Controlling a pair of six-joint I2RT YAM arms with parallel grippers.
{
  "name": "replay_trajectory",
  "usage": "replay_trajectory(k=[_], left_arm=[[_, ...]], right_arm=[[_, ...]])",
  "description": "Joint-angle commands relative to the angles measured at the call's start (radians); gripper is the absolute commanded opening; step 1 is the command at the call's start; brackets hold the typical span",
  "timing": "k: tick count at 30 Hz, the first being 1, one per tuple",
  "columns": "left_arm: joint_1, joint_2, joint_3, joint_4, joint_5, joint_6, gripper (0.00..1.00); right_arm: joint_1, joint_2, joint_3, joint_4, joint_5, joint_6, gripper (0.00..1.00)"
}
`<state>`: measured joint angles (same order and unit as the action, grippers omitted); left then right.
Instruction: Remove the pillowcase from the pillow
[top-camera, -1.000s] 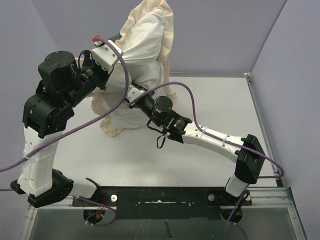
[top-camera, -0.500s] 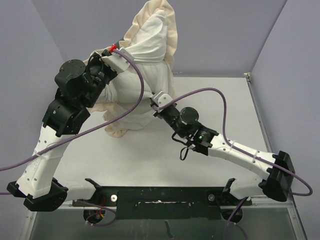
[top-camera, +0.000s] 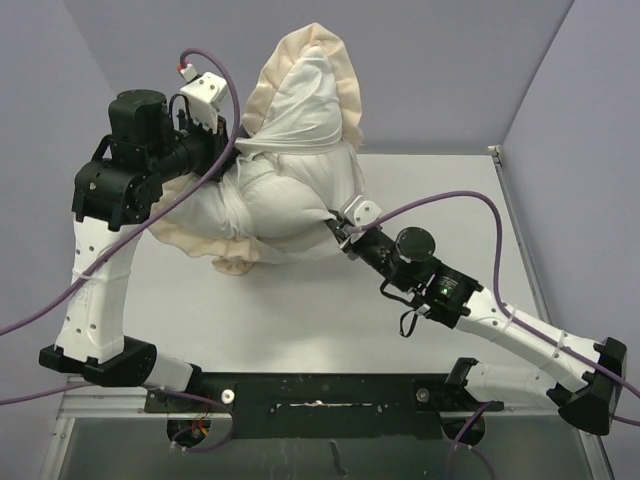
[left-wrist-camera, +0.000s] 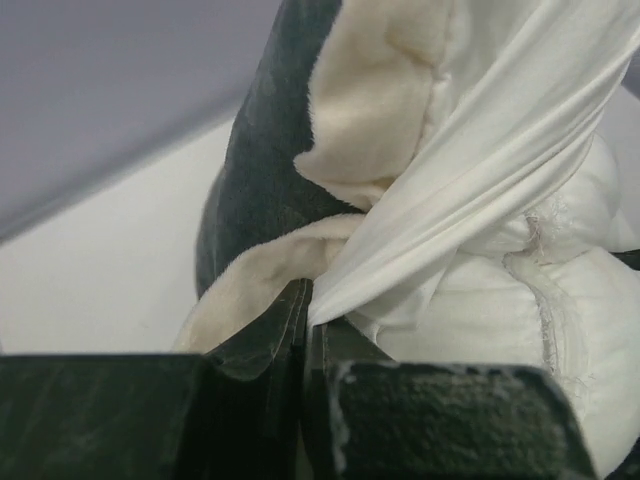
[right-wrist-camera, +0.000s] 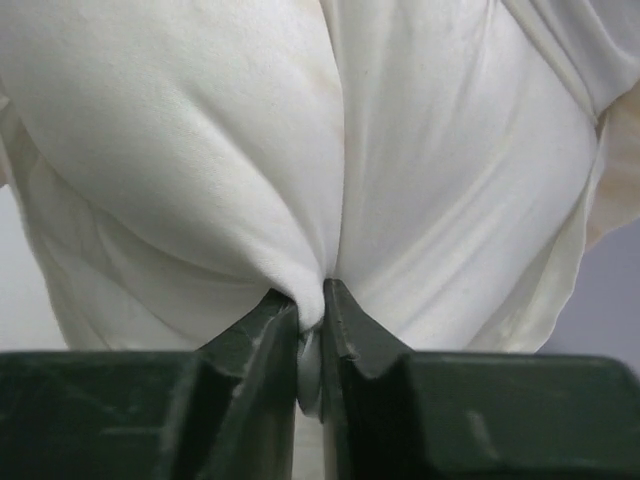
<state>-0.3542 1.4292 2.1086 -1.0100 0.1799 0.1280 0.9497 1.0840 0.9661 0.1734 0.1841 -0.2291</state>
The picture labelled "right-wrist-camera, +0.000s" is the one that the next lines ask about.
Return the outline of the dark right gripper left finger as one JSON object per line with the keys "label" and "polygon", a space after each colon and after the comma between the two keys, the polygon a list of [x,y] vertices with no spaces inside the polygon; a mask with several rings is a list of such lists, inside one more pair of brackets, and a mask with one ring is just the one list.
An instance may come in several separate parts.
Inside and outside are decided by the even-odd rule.
{"label": "dark right gripper left finger", "polygon": [[194,352],[1,358],[5,479],[288,479],[297,310],[268,293]]}

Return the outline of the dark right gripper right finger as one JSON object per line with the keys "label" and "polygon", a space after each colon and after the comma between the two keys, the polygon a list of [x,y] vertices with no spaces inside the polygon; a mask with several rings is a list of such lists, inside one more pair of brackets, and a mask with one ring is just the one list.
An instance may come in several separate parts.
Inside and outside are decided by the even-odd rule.
{"label": "dark right gripper right finger", "polygon": [[639,382],[605,357],[415,351],[324,285],[330,479],[635,479]]}

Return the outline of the white pillow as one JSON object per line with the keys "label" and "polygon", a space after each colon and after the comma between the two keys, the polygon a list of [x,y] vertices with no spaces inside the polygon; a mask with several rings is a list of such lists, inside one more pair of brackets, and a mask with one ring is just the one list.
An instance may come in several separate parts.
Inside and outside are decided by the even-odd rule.
{"label": "white pillow", "polygon": [[324,477],[344,125],[319,2],[3,2],[1,165],[70,348],[191,350],[294,300],[293,475]]}

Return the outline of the grey pillowcase with cream ruffle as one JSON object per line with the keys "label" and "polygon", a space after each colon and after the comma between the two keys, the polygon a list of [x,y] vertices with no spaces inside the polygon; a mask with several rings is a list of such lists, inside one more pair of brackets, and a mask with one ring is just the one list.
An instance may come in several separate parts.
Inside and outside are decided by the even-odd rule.
{"label": "grey pillowcase with cream ruffle", "polygon": [[419,349],[533,352],[639,216],[635,1],[326,1],[344,94],[336,274]]}

